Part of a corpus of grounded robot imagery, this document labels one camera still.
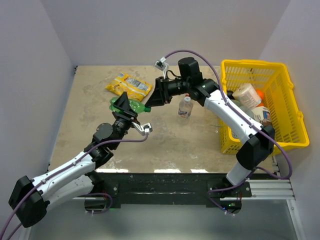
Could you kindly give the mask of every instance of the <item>orange ball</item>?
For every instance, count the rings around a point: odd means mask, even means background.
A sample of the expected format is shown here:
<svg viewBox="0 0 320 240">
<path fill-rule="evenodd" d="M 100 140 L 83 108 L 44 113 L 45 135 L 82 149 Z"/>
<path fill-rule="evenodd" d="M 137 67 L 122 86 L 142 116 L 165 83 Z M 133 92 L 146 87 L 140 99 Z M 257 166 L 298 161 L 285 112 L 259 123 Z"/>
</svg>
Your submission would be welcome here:
<svg viewBox="0 0 320 240">
<path fill-rule="evenodd" d="M 261 98 L 261 100 L 264 100 L 265 99 L 265 94 L 263 91 L 261 90 L 255 90 L 256 93 L 259 95 L 259 97 Z"/>
</svg>

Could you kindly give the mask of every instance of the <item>wooden table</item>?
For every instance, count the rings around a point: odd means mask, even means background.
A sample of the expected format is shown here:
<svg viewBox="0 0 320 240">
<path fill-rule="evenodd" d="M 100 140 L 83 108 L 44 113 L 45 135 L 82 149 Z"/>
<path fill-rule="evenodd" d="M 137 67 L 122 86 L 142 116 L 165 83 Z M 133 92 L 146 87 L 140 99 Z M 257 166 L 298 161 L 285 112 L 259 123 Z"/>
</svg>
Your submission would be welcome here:
<svg viewBox="0 0 320 240">
<path fill-rule="evenodd" d="M 177 66 L 171 70 L 179 73 Z M 200 70 L 205 78 L 215 79 L 209 67 Z M 114 122 L 109 100 L 115 94 L 105 89 L 119 72 L 126 72 L 154 85 L 162 73 L 152 66 L 79 66 L 67 102 L 54 149 L 50 169 L 69 161 L 83 151 L 101 123 Z M 219 123 L 215 114 L 194 103 L 187 125 L 177 122 L 181 96 L 170 104 L 153 107 L 150 113 L 141 113 L 141 124 L 151 123 L 153 132 L 143 143 L 121 143 L 113 151 L 114 157 L 99 171 L 104 172 L 211 172 L 227 173 L 235 164 L 236 156 L 220 151 Z M 141 139 L 131 129 L 125 139 Z M 272 159 L 260 164 L 273 170 Z"/>
</svg>

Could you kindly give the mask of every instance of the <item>white bottle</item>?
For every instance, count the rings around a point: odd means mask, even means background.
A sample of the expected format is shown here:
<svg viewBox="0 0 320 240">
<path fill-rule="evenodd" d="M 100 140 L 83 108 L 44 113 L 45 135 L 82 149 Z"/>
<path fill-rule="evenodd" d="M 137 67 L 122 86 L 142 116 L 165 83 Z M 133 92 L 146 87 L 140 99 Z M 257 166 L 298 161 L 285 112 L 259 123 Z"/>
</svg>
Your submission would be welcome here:
<svg viewBox="0 0 320 240">
<path fill-rule="evenodd" d="M 178 121 L 181 124 L 187 124 L 190 119 L 192 108 L 194 104 L 191 101 L 191 97 L 185 96 L 179 103 Z"/>
</svg>

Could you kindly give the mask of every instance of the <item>green bottle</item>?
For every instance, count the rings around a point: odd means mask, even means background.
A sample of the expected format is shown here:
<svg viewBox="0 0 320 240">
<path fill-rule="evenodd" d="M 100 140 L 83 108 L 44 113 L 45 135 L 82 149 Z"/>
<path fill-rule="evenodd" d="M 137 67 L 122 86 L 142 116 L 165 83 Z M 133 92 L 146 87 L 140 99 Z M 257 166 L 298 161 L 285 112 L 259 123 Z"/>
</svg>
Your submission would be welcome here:
<svg viewBox="0 0 320 240">
<path fill-rule="evenodd" d="M 109 109 L 111 111 L 117 112 L 117 113 L 119 113 L 120 110 L 115 108 L 113 106 L 113 103 L 115 103 L 115 101 L 118 98 L 119 98 L 118 96 L 115 96 L 115 97 L 111 98 L 111 100 L 110 100 L 111 105 L 109 107 Z M 145 105 L 143 103 L 138 102 L 138 101 L 133 100 L 133 99 L 129 99 L 129 104 L 130 104 L 130 107 L 132 108 L 132 110 L 135 111 L 137 114 L 141 114 L 143 112 L 150 113 L 150 111 L 151 111 L 151 107 L 145 107 Z"/>
</svg>

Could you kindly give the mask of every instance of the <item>yellow snack bag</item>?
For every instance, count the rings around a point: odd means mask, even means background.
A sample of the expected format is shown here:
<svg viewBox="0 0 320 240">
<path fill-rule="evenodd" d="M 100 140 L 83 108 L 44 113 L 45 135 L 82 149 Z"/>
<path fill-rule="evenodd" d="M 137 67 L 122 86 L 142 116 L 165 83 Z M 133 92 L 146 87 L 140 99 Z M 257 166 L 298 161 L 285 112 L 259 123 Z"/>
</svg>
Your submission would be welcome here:
<svg viewBox="0 0 320 240">
<path fill-rule="evenodd" d="M 129 99 L 141 102 L 152 89 L 152 85 L 125 72 L 120 72 L 105 88 L 119 96 L 123 92 L 127 92 Z"/>
</svg>

